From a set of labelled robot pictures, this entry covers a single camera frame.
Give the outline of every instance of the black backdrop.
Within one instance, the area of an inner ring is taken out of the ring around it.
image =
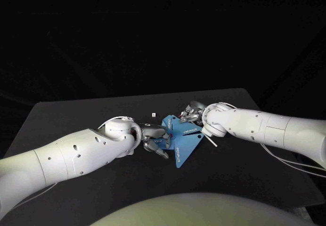
[[[326,119],[322,1],[6,4],[2,154],[41,101],[245,88],[263,111]]]

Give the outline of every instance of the blue plastic piece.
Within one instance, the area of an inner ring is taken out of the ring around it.
[[[166,142],[163,138],[153,140],[162,149],[175,150],[176,167],[180,168],[204,138],[202,133],[192,134],[199,132],[202,127],[191,122],[179,123],[179,118],[175,115],[169,115],[163,119],[162,125],[167,127],[167,132],[172,135],[170,148],[166,149]]]

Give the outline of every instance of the black table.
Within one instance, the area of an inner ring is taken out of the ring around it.
[[[188,103],[227,102],[260,110],[245,89],[224,89],[147,96],[41,102],[35,105],[6,157],[33,150],[66,134],[95,129],[116,116],[160,124]],[[116,159],[92,173],[62,181],[3,218],[3,226],[87,226],[113,211],[149,198],[188,192],[234,194],[281,209],[325,203],[309,176],[284,165],[260,144],[227,135],[202,139],[178,169],[175,153],[165,160],[140,145],[134,155]],[[290,151],[270,147],[283,158]]]

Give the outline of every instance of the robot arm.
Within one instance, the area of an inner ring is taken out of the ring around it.
[[[227,103],[205,107],[202,133],[224,137],[227,133],[251,142],[306,155],[326,169],[326,121],[235,108]]]
[[[167,134],[163,128],[154,135],[153,131],[144,131],[146,142],[150,137]],[[41,189],[91,173],[116,158],[133,155],[143,137],[139,124],[123,117],[107,121],[100,129],[78,131],[43,147],[0,160],[0,220]],[[163,150],[159,154],[169,158]]]

